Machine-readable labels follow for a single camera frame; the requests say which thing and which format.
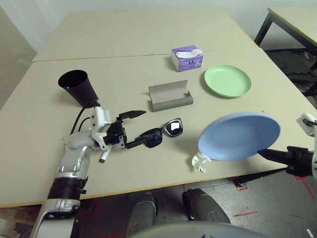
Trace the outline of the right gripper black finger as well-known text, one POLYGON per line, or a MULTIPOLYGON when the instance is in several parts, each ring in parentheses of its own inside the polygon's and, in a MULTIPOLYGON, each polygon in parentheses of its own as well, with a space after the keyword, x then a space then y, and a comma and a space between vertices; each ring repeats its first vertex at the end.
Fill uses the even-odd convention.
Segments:
POLYGON ((287 162, 287 152, 272 150, 272 149, 263 149, 258 151, 262 157, 267 160, 278 162, 278 163, 286 163, 287 162))

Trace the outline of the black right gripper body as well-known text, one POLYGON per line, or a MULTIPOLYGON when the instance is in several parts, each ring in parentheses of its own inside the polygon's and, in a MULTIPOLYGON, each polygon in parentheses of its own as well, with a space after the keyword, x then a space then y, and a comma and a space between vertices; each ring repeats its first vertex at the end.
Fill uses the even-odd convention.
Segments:
POLYGON ((313 152, 307 148, 288 146, 290 157, 286 172, 297 177, 312 176, 313 152))

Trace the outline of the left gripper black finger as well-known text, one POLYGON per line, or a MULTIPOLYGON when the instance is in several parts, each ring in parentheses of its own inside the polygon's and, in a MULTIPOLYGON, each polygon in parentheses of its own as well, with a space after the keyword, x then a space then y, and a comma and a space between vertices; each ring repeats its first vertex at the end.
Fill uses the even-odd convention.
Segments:
POLYGON ((146 113, 146 111, 142 111, 142 110, 133 110, 133 111, 124 112, 124 113, 119 114, 118 120, 123 121, 124 119, 133 119, 133 118, 139 117, 145 113, 146 113))
POLYGON ((143 143, 145 143, 146 141, 148 141, 151 137, 150 136, 139 136, 137 138, 134 139, 134 141, 125 143, 125 148, 130 149, 136 146, 139 146, 143 143))

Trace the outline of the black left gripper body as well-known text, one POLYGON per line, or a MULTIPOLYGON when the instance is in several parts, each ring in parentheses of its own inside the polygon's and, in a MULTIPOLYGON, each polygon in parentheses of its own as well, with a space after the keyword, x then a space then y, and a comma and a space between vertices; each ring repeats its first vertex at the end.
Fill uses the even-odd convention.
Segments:
POLYGON ((106 136, 104 137, 104 142, 106 145, 119 144, 121 148, 126 147, 127 136, 125 128, 122 126, 123 117, 118 116, 116 121, 113 122, 106 131, 106 136))

